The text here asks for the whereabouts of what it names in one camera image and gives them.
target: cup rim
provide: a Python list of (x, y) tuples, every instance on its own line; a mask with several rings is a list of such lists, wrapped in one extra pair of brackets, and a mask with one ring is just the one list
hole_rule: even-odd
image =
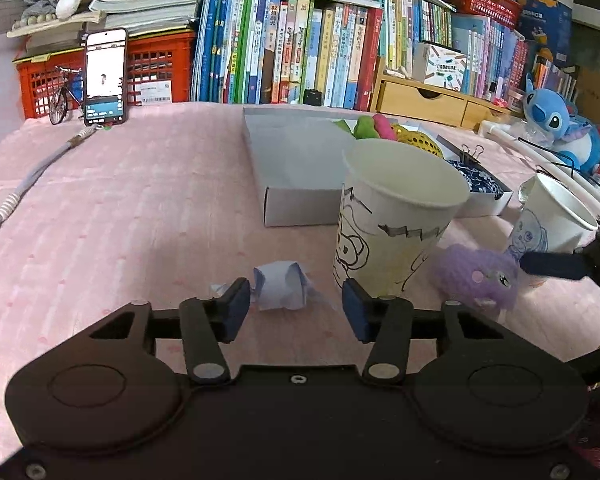
[[(352, 152), (352, 150), (354, 150), (356, 148), (356, 146), (360, 146), (361, 144), (370, 144), (370, 143), (377, 144), (379, 142), (382, 142), (382, 143), (390, 142), (392, 144), (396, 144), (396, 146), (395, 146), (396, 150), (407, 150), (407, 151), (416, 150), (416, 152), (413, 152), (413, 153), (420, 152), (417, 156), (420, 156), (420, 154), (422, 154), (422, 156), (430, 157), (431, 163), (433, 165), (440, 164), (440, 169), (442, 171), (448, 171), (448, 170), (443, 170), (442, 168), (449, 168), (449, 170), (450, 170), (448, 172), (449, 178), (458, 178), (459, 179), (458, 182), (462, 181), (466, 187), (466, 193), (465, 193), (464, 200), (456, 200), (453, 203), (449, 203), (449, 202), (439, 203), (439, 202), (426, 202), (426, 201), (412, 200), (412, 199), (409, 199), (409, 198), (401, 195), (400, 193), (396, 193), (395, 191), (387, 189), (384, 186), (380, 186), (379, 184), (376, 184), (375, 182), (371, 182), (369, 179), (361, 176), (358, 171), (355, 171), (355, 169), (352, 168), (351, 164), (347, 160), (347, 155), (350, 152)], [(353, 174), (356, 177), (356, 179), (361, 180), (367, 186), (369, 186), (371, 189), (376, 190), (378, 193), (395, 198), (396, 200), (399, 200), (400, 202), (415, 204), (418, 206), (429, 207), (429, 208), (433, 208), (433, 209), (448, 209), (448, 208), (452, 208), (452, 207), (461, 206), (462, 204), (466, 203), (466, 201), (469, 200), (469, 198), (471, 197), (471, 188), (469, 187), (469, 184), (467, 184), (464, 176), (462, 176), (462, 173), (460, 173), (460, 171), (456, 170), (456, 168), (454, 168), (451, 164), (449, 164), (444, 158), (440, 158), (438, 156), (432, 155), (431, 153), (427, 153), (425, 150), (421, 150), (420, 148), (410, 146), (404, 142), (397, 142), (396, 140), (388, 140), (388, 139), (358, 139), (358, 140), (356, 140), (355, 144), (353, 144), (347, 150), (343, 151), (342, 158), (344, 160), (345, 167), (351, 174)]]
[[(554, 199), (554, 202), (557, 203), (557, 205), (564, 212), (566, 212), (567, 215), (569, 215), (573, 220), (575, 220), (581, 227), (585, 228), (588, 231), (597, 230), (598, 221), (596, 220), (596, 217), (593, 216), (593, 213), (591, 211), (589, 211), (589, 208), (587, 206), (585, 206), (582, 203), (582, 201), (571, 192), (571, 190), (569, 188), (563, 186), (563, 184), (560, 183), (560, 181), (555, 180), (554, 178), (546, 176), (542, 173), (536, 174), (536, 178), (538, 179), (538, 183)], [(571, 209), (569, 209), (567, 206), (565, 206), (562, 202), (560, 202), (560, 200), (558, 200), (558, 197), (554, 194), (554, 191), (566, 192), (569, 195), (571, 195), (571, 199), (574, 200), (582, 208), (582, 210), (585, 211), (589, 215), (589, 218), (584, 219), (580, 215), (576, 214)]]

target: blue box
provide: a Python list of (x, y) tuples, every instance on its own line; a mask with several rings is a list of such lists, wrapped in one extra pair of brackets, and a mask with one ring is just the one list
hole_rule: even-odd
[(571, 9), (556, 0), (518, 0), (522, 13), (518, 31), (526, 40), (536, 40), (538, 54), (555, 66), (567, 65), (571, 40)]

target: white tube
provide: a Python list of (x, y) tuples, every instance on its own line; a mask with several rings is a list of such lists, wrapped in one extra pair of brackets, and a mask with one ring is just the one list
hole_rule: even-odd
[(570, 176), (570, 170), (568, 168), (562, 168), (556, 166), (554, 162), (563, 164), (559, 158), (553, 153), (543, 153), (542, 155), (533, 149), (528, 144), (517, 140), (515, 137), (510, 136), (505, 132), (498, 123), (491, 121), (483, 121), (480, 125), (478, 134), (483, 137), (491, 136), (498, 141), (499, 144), (510, 147), (516, 150), (521, 155), (534, 161), (538, 166), (543, 168), (545, 171), (553, 175), (561, 183), (563, 183), (580, 201), (586, 205), (590, 211), (600, 217), (600, 192), (586, 179), (584, 179), (579, 173), (574, 172), (573, 177)]

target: cardboard box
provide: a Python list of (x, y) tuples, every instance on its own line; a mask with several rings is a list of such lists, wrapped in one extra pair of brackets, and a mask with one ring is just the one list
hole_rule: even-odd
[(426, 83), (459, 92), (462, 88), (466, 56), (429, 43), (416, 43), (411, 77)]
[(538, 55), (555, 66), (567, 64), (571, 41), (571, 9), (558, 0), (518, 0), (518, 31), (539, 44)]
[[(315, 112), (306, 108), (244, 109), (243, 135), (265, 226), (338, 223), (346, 174), (342, 152), (356, 141), (334, 121), (344, 118), (353, 124), (357, 117), (323, 108)], [(459, 148), (446, 139), (438, 139), (419, 121), (401, 120), (400, 124), (435, 139), (445, 158), (459, 160)], [(513, 192), (497, 182), (505, 191), (499, 200), (492, 194), (471, 193), (456, 218), (499, 215)]]
[(600, 74), (581, 67), (578, 70), (576, 90), (578, 114), (593, 124), (600, 124)]

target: plush nose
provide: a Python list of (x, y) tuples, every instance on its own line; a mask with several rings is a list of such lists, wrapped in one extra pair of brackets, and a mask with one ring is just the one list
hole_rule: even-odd
[(544, 120), (546, 119), (546, 114), (544, 113), (544, 110), (542, 110), (542, 108), (538, 105), (533, 105), (533, 107), (531, 108), (531, 116), (534, 118), (534, 121), (538, 124), (544, 123)]

